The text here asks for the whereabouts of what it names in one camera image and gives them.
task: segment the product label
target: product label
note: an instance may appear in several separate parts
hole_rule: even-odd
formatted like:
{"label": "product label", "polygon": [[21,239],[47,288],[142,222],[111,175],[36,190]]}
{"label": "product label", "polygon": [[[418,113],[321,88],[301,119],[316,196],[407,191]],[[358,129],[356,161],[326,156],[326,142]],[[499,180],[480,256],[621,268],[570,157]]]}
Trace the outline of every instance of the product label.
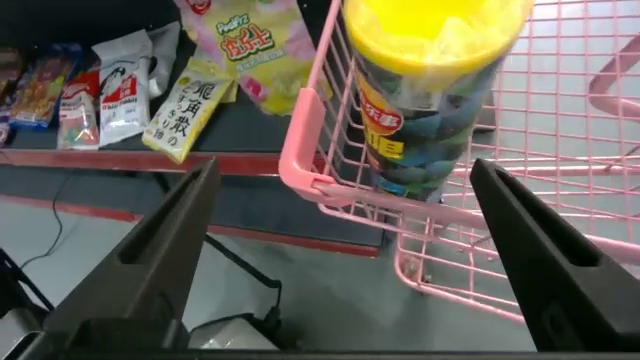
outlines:
{"label": "product label", "polygon": [[393,135],[402,128],[404,123],[402,115],[393,109],[360,74],[358,74],[358,85],[367,143],[384,157],[402,159],[404,143],[385,137]]}
{"label": "product label", "polygon": [[212,99],[217,84],[210,81],[182,76],[163,108],[154,117],[145,135],[151,136],[168,151],[180,151],[185,147],[189,134],[205,122],[203,113]]}
{"label": "product label", "polygon": [[222,35],[220,48],[225,52],[227,59],[238,62],[238,73],[286,55],[282,49],[271,50],[276,46],[271,31],[252,23],[248,14],[234,15],[228,22],[218,23],[216,30]]}

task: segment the pink shopping basket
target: pink shopping basket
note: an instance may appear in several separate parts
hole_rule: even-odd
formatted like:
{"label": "pink shopping basket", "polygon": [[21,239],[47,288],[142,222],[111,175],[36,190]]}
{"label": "pink shopping basket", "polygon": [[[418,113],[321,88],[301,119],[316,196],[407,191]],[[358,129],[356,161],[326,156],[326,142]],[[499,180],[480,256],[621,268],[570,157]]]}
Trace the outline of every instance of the pink shopping basket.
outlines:
{"label": "pink shopping basket", "polygon": [[468,180],[475,158],[490,159],[640,276],[639,1],[536,3],[440,203],[370,186],[342,16],[333,0],[280,159],[288,186],[325,214],[397,232],[407,285],[522,322]]}

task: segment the store shelf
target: store shelf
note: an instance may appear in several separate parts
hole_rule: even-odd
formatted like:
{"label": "store shelf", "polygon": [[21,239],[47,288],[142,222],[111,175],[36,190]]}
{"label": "store shelf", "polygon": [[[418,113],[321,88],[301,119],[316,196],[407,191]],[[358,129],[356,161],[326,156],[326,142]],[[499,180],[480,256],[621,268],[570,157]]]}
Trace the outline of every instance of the store shelf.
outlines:
{"label": "store shelf", "polygon": [[[89,5],[76,0],[64,0],[56,1],[54,5],[42,0],[27,0],[25,6],[0,5],[0,20],[6,20],[0,21],[0,30],[4,31],[0,35],[0,45],[30,48],[62,41],[94,44],[140,28],[152,29],[179,19],[177,8],[171,0],[141,0],[133,4],[117,0],[115,3]],[[299,1],[299,5],[311,37],[317,43],[328,2]],[[86,8],[86,13],[100,16],[78,19],[77,14],[84,13],[82,8]],[[112,20],[115,16],[119,19],[117,24]],[[12,21],[26,18],[30,19],[28,23],[33,26],[22,26]],[[178,78],[194,51],[195,44],[182,32],[170,84]],[[152,114],[167,94],[168,91],[151,102]],[[142,144],[140,136],[99,151],[60,151],[56,149],[56,128],[13,131],[9,144],[0,149],[0,164],[172,172],[186,171],[216,156],[225,174],[272,175],[278,174],[278,159],[289,121],[289,116],[262,113],[242,91],[238,91],[235,103],[222,104],[216,110],[182,165],[174,164],[165,155],[151,151]]]}
{"label": "store shelf", "polygon": [[[168,175],[169,184],[179,174]],[[0,166],[0,200],[60,211],[135,221],[150,214],[164,193],[151,174]],[[376,256],[384,231],[328,217],[277,177],[225,176],[210,231],[327,251]]]}

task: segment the packaged food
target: packaged food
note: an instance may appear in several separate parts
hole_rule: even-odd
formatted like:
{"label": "packaged food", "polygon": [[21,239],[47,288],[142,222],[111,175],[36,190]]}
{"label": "packaged food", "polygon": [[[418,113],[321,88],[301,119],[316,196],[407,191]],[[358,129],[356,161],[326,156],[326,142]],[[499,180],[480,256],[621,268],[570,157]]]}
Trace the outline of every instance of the packaged food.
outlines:
{"label": "packaged food", "polygon": [[76,76],[62,90],[58,149],[97,150],[100,146],[96,105],[100,70]]}
{"label": "packaged food", "polygon": [[149,96],[155,99],[162,95],[169,84],[171,69],[176,61],[176,49],[180,37],[180,22],[174,21],[159,29],[149,31],[153,44],[153,59],[149,74]]}
{"label": "packaged food", "polygon": [[[211,55],[208,52],[206,52],[200,45],[196,46],[196,51],[193,53],[193,57],[196,59],[218,64],[218,62],[216,62],[211,57]],[[229,86],[229,90],[227,90],[226,94],[224,94],[224,97],[222,98],[222,100],[220,100],[220,103],[221,104],[234,103],[236,102],[237,97],[238,97],[238,83],[234,81],[233,84]]]}
{"label": "packaged food", "polygon": [[9,137],[9,118],[15,103],[15,83],[22,71],[20,53],[12,48],[0,48],[0,146]]}
{"label": "packaged food", "polygon": [[18,126],[48,127],[66,81],[77,71],[82,59],[78,44],[52,44],[20,78],[10,123]]}
{"label": "packaged food", "polygon": [[174,1],[189,36],[251,100],[266,113],[292,112],[315,57],[295,0]]}
{"label": "packaged food", "polygon": [[347,0],[347,33],[374,183],[436,194],[467,149],[533,0]]}
{"label": "packaged food", "polygon": [[16,49],[0,48],[0,100],[11,91],[22,71],[22,58]]}
{"label": "packaged food", "polygon": [[232,82],[217,65],[192,57],[142,142],[182,163]]}
{"label": "packaged food", "polygon": [[100,147],[149,124],[151,40],[144,30],[92,47],[100,66]]}

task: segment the white snack bag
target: white snack bag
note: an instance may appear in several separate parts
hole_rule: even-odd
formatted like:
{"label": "white snack bag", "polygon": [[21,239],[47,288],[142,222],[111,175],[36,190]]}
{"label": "white snack bag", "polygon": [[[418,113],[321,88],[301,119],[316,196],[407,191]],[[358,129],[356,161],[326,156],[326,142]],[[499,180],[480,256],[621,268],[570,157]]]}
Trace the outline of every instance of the white snack bag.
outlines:
{"label": "white snack bag", "polygon": [[148,34],[153,43],[153,57],[156,58],[156,67],[149,74],[149,95],[151,99],[155,99],[162,95],[169,85],[171,69],[176,61],[180,22],[174,21],[149,31]]}
{"label": "white snack bag", "polygon": [[100,147],[149,124],[151,39],[144,30],[92,47],[100,57]]}

